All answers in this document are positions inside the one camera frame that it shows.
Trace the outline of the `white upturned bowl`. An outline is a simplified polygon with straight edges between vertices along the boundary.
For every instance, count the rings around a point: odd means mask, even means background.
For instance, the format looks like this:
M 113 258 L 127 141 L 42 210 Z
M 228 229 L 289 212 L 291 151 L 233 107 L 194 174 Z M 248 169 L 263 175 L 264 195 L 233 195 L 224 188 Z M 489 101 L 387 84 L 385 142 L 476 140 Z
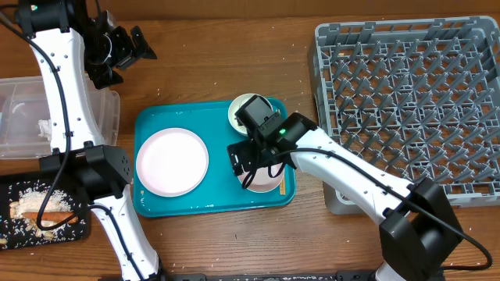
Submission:
M 230 125 L 240 134 L 251 137 L 254 131 L 274 114 L 270 101 L 260 94 L 243 94 L 228 109 Z

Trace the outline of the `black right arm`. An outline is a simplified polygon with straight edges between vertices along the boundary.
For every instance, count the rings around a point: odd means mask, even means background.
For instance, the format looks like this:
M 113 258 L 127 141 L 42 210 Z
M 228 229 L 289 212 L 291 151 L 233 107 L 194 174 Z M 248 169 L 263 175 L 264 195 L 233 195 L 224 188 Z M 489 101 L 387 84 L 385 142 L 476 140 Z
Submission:
M 461 226 L 445 192 L 424 178 L 393 176 L 354 155 L 312 120 L 282 116 L 257 94 L 235 99 L 231 126 L 246 140 L 227 148 L 245 189 L 271 185 L 286 167 L 308 173 L 342 193 L 379 227 L 383 264 L 372 280 L 442 280 L 442 263 L 462 241 Z

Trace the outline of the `rice and food scraps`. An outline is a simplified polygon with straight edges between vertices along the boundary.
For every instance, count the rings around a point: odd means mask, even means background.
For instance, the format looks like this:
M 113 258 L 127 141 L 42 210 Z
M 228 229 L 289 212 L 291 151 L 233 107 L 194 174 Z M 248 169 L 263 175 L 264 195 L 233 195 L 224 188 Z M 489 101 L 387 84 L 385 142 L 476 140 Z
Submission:
M 38 213 L 46 194 L 46 191 L 35 191 L 33 188 L 29 188 L 27 191 L 20 191 L 19 199 L 9 199 L 7 214 L 1 215 L 2 250 L 66 241 L 65 232 L 69 229 L 70 224 L 45 231 L 37 227 L 36 220 L 25 219 L 21 216 L 24 212 Z M 72 208 L 66 201 L 67 198 L 66 193 L 56 191 L 49 199 L 45 212 L 70 212 Z M 56 223 L 41 221 L 41 224 L 50 227 Z

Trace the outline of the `small white plate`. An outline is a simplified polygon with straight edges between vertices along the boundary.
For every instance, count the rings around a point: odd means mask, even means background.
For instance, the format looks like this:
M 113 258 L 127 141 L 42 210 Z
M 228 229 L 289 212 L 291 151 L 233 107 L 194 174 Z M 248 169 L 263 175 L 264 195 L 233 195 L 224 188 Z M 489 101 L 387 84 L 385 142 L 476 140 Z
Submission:
M 271 174 L 273 177 L 269 176 L 268 168 L 262 167 L 257 169 L 256 175 L 253 178 L 253 181 L 247 187 L 248 190 L 254 193 L 267 193 L 275 188 L 277 188 L 282 180 L 284 179 L 285 171 L 282 170 L 279 175 L 277 173 L 280 170 L 280 164 L 272 165 L 270 167 Z

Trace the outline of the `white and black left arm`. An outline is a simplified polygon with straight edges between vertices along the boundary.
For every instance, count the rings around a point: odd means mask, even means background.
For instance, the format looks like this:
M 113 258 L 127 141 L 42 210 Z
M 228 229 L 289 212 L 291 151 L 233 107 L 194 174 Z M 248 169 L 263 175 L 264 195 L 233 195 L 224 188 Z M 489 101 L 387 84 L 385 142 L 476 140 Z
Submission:
M 31 46 L 48 101 L 52 153 L 40 160 L 41 171 L 53 176 L 53 188 L 74 190 L 81 201 L 74 217 L 96 215 L 122 279 L 164 279 L 131 199 L 130 159 L 105 142 L 88 97 L 89 84 L 119 84 L 123 70 L 155 52 L 139 27 L 116 25 L 108 11 L 90 17 L 84 1 L 20 1 L 14 16 L 14 33 Z

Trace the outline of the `wooden chopstick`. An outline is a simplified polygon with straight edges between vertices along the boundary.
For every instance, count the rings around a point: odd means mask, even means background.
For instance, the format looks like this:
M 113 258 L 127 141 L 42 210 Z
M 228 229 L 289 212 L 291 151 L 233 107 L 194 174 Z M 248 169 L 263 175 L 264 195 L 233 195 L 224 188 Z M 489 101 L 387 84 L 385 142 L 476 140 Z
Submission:
M 286 194 L 286 180 L 283 178 L 279 186 L 280 195 L 284 196 Z

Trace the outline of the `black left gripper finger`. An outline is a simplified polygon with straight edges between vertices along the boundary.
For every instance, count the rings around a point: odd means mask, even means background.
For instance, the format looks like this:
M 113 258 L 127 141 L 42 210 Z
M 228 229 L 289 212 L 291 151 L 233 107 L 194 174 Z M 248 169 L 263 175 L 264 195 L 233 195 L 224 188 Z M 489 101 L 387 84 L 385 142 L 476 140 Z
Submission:
M 88 64 L 87 74 L 93 82 L 95 88 L 98 90 L 110 87 L 115 84 L 121 84 L 123 82 L 123 78 L 121 77 L 121 75 L 112 70 L 112 68 L 106 64 Z
M 130 32 L 135 47 L 134 57 L 137 59 L 157 59 L 155 52 L 145 40 L 141 28 L 139 26 L 135 26 L 130 30 Z

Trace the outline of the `large white plate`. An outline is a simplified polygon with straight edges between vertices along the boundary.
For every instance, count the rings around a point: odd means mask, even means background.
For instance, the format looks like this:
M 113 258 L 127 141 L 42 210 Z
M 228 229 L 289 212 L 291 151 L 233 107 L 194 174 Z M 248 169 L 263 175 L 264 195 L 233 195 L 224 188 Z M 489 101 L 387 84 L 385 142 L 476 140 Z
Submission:
M 143 143 L 135 164 L 144 188 L 161 197 L 178 197 L 203 181 L 209 167 L 209 153 L 195 133 L 169 128 L 154 133 Z

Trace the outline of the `orange carrot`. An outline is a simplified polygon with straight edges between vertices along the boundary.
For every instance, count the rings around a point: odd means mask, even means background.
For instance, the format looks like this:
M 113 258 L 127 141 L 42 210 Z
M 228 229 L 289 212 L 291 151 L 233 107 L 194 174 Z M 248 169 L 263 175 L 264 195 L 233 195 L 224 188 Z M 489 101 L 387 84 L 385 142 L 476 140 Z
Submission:
M 59 223 L 64 219 L 67 219 L 71 215 L 73 215 L 72 212 L 45 212 L 41 216 L 41 220 Z M 35 221 L 38 217 L 38 214 L 36 212 L 24 212 L 21 214 L 21 216 L 25 219 L 32 219 Z

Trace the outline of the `white tissue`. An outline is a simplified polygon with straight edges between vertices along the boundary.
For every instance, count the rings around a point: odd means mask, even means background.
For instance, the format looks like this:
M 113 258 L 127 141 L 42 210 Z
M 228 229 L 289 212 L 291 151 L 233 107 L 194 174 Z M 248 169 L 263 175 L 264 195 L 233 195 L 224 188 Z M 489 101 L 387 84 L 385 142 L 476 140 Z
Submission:
M 47 141 L 52 140 L 52 124 L 51 120 L 44 120 L 40 119 L 38 121 L 38 127 L 39 127 L 39 137 L 45 138 Z

